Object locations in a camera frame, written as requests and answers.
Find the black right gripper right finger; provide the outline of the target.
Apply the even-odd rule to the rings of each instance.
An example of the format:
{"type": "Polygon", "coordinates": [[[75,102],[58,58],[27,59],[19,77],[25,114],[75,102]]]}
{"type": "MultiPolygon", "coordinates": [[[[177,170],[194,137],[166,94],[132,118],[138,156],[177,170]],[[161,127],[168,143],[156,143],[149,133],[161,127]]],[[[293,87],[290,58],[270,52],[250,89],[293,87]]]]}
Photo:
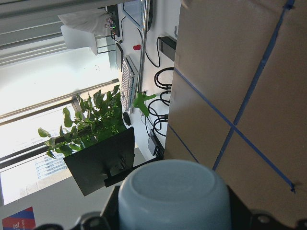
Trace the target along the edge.
{"type": "Polygon", "coordinates": [[[231,227],[233,230],[249,230],[251,223],[251,212],[247,206],[240,200],[236,193],[227,186],[230,210],[231,210],[231,227]]]}

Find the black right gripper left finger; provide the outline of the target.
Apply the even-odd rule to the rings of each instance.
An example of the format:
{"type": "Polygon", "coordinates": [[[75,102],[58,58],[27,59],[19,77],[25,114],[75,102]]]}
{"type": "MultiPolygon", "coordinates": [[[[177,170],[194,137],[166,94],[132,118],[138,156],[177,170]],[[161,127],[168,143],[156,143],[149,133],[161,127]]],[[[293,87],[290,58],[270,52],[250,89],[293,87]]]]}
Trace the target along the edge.
{"type": "Polygon", "coordinates": [[[118,193],[120,186],[114,186],[108,201],[106,202],[100,216],[105,218],[117,218],[118,217],[118,193]]]}

